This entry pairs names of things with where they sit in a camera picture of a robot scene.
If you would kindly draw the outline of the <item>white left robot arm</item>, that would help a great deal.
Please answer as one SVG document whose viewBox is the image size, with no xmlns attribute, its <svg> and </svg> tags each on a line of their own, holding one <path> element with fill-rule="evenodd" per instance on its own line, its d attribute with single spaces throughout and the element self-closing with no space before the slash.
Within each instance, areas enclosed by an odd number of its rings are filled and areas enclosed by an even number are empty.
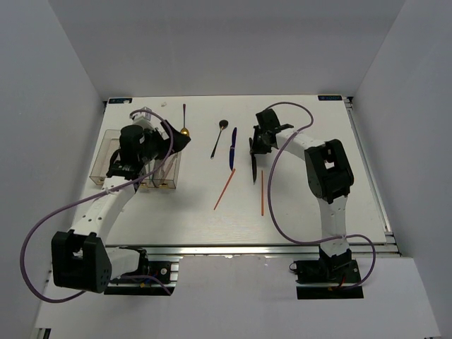
<svg viewBox="0 0 452 339">
<path fill-rule="evenodd" d="M 105 242 L 124 206 L 136 194 L 150 162 L 162 165 L 166 155 L 182 151 L 190 137 L 161 123 L 168 137 L 152 126 L 132 124 L 121 129 L 119 147 L 109 159 L 102 195 L 82 218 L 51 241 L 54 284 L 84 292 L 103 293 L 113 280 L 151 279 L 145 250 L 133 246 L 107 249 Z"/>
</svg>

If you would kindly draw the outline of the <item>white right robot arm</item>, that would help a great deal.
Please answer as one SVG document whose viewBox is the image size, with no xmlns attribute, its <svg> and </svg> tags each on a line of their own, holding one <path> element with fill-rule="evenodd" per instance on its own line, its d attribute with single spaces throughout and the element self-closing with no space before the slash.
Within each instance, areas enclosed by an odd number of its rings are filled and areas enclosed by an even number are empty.
<svg viewBox="0 0 452 339">
<path fill-rule="evenodd" d="M 271 108 L 257 113 L 256 118 L 250 155 L 278 150 L 268 177 L 270 216 L 275 220 L 271 204 L 273 175 L 280 156 L 287 151 L 304 161 L 308 186 L 320 208 L 322 238 L 307 244 L 319 246 L 320 276 L 329 282 L 336 281 L 352 261 L 346 239 L 345 207 L 354 175 L 345 149 L 338 139 L 321 141 L 302 133 L 302 129 L 295 130 L 291 124 L 281 124 Z"/>
</svg>

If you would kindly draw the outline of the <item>blue knife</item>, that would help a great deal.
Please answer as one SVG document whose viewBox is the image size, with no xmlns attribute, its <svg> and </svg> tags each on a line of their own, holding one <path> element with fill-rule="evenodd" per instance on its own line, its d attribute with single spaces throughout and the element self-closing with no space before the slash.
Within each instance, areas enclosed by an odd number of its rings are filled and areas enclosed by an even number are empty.
<svg viewBox="0 0 452 339">
<path fill-rule="evenodd" d="M 236 141 L 237 141 L 237 127 L 234 127 L 234 129 L 232 131 L 232 139 L 231 139 L 231 145 L 230 145 L 230 150 L 229 150 L 229 166 L 230 166 L 231 171 L 234 169 L 234 155 L 235 155 Z"/>
</svg>

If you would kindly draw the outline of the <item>black knife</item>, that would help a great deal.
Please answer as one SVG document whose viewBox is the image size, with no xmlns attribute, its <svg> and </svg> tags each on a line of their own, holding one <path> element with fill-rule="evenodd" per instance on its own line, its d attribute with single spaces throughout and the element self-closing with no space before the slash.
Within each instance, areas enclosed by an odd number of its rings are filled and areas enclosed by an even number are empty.
<svg viewBox="0 0 452 339">
<path fill-rule="evenodd" d="M 257 162 L 256 162 L 256 154 L 254 152 L 253 138 L 249 138 L 249 154 L 251 157 L 252 180 L 253 180 L 253 183 L 255 184 L 256 179 L 257 179 Z"/>
</svg>

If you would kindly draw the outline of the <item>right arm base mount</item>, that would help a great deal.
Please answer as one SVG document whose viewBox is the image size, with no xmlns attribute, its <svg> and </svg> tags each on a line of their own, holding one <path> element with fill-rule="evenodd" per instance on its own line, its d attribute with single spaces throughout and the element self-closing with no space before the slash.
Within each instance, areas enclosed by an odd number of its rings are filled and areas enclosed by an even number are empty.
<svg viewBox="0 0 452 339">
<path fill-rule="evenodd" d="M 296 277 L 298 300 L 364 298 L 361 286 L 351 288 L 361 280 L 356 260 L 332 276 L 327 275 L 320 260 L 294 261 L 289 265 L 289 271 Z"/>
</svg>

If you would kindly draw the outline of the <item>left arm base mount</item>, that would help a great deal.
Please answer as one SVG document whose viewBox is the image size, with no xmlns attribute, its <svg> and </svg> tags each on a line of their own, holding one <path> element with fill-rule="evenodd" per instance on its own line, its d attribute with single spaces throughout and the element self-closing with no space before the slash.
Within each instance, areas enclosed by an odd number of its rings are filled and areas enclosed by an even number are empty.
<svg viewBox="0 0 452 339">
<path fill-rule="evenodd" d="M 173 262 L 149 259 L 144 248 L 135 246 L 108 248 L 107 255 L 112 274 L 105 295 L 170 296 L 174 292 Z"/>
</svg>

